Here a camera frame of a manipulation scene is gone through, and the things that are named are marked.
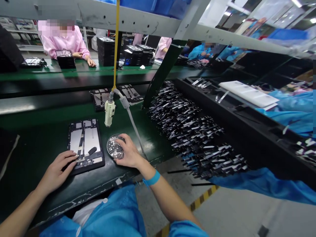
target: blue protective gown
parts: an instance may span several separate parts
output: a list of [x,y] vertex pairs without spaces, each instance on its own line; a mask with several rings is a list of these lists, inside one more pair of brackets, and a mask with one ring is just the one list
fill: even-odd
[[[133,184],[125,184],[108,197],[107,203],[99,204],[84,226],[61,216],[40,237],[48,236],[146,236],[144,220],[138,210]],[[207,233],[191,221],[173,222],[169,236],[207,237]]]
[[280,180],[268,168],[209,179],[216,185],[248,189],[273,198],[316,205],[316,192],[302,181]]
[[[290,124],[289,129],[301,136],[309,137],[313,133],[313,124],[316,123],[316,116],[313,116],[313,93],[310,91],[292,96],[275,90],[269,93],[280,100],[275,110],[257,110],[284,126],[295,121]],[[304,182],[277,179],[267,168],[237,173],[227,177],[213,177],[209,181],[226,188],[248,189],[273,198],[316,205],[316,192]]]
[[206,54],[210,54],[211,55],[211,51],[212,51],[212,48],[206,48],[203,44],[199,45],[199,46],[196,46],[191,53],[189,53],[188,55],[188,58],[190,60],[193,60],[193,59],[209,59],[209,58],[206,58],[206,55],[202,56],[201,53],[202,52],[206,52]]
[[235,51],[237,51],[239,48],[238,47],[226,47],[223,52],[218,56],[220,59],[227,59],[227,57],[231,56]]
[[290,95],[274,90],[269,95],[280,100],[277,102],[278,111],[313,112],[314,90],[298,95]]

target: blue bin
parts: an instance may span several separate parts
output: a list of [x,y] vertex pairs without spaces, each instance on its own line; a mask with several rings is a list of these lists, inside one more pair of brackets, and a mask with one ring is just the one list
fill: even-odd
[[182,20],[191,1],[192,0],[121,0],[120,5]]
[[295,29],[276,29],[268,38],[276,40],[307,40],[308,33]]

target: blue wristband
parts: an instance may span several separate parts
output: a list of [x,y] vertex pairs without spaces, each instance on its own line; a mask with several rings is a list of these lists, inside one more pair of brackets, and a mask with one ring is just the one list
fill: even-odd
[[151,185],[154,185],[155,183],[157,183],[157,181],[160,178],[160,173],[156,170],[155,175],[150,179],[150,180],[145,180],[143,179],[144,184],[149,187]]

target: stacked black box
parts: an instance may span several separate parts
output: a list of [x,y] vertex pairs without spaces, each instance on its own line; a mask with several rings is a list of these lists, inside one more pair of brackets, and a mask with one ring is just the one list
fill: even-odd
[[137,47],[141,48],[144,51],[141,65],[144,65],[144,66],[151,65],[150,61],[152,57],[154,56],[155,49],[143,44],[139,44],[137,45]]
[[76,68],[75,59],[69,50],[56,51],[56,56],[61,69]]
[[141,66],[143,50],[133,45],[127,45],[125,51],[125,65],[126,66]]
[[177,61],[175,62],[176,66],[185,66],[187,64],[187,61],[189,59],[187,57],[184,57],[182,55],[179,55]]
[[0,72],[17,71],[23,61],[13,36],[0,25]]
[[98,37],[98,57],[100,66],[114,66],[115,41],[109,37]]

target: cable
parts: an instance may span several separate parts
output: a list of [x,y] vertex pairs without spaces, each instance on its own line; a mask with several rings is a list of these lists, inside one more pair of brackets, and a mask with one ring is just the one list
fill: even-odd
[[119,0],[117,0],[116,2],[116,27],[115,27],[115,54],[114,54],[114,83],[113,83],[113,88],[112,91],[114,91],[114,89],[116,89],[116,64],[117,64],[117,59],[118,59],[118,44],[119,44]]
[[144,154],[144,156],[145,156],[145,159],[148,160],[147,157],[146,157],[146,154],[145,154],[145,151],[144,151],[142,142],[141,142],[141,137],[139,136],[137,127],[136,127],[136,125],[135,125],[135,123],[134,123],[134,120],[133,120],[133,117],[132,117],[132,113],[131,113],[131,111],[130,111],[130,109],[129,109],[129,106],[130,106],[130,105],[129,105],[127,99],[126,99],[126,96],[124,96],[117,88],[115,88],[115,89],[113,90],[113,92],[114,92],[115,94],[119,95],[120,101],[121,101],[121,103],[122,103],[122,105],[123,105],[123,108],[125,108],[125,109],[127,110],[128,116],[129,116],[129,118],[130,118],[130,120],[131,120],[131,123],[132,123],[132,125],[133,125],[134,131],[135,131],[135,133],[136,133],[136,135],[137,135],[139,144],[141,145],[142,152],[143,152],[143,154]]
[[135,133],[136,133],[137,138],[138,138],[138,141],[139,141],[139,144],[141,145],[142,153],[144,154],[146,160],[148,160],[147,157],[146,157],[146,155],[145,155],[145,151],[144,151],[144,148],[143,148],[143,146],[142,146],[142,143],[141,143],[141,138],[140,138],[140,136],[139,136],[139,133],[138,133],[137,128],[136,128],[136,125],[135,125],[135,123],[134,123],[134,120],[133,120],[133,117],[132,117],[132,113],[131,113],[131,111],[130,111],[129,108],[127,108],[126,110],[127,110],[128,115],[129,115],[129,118],[131,119],[133,128],[134,128],[134,130],[135,130]]

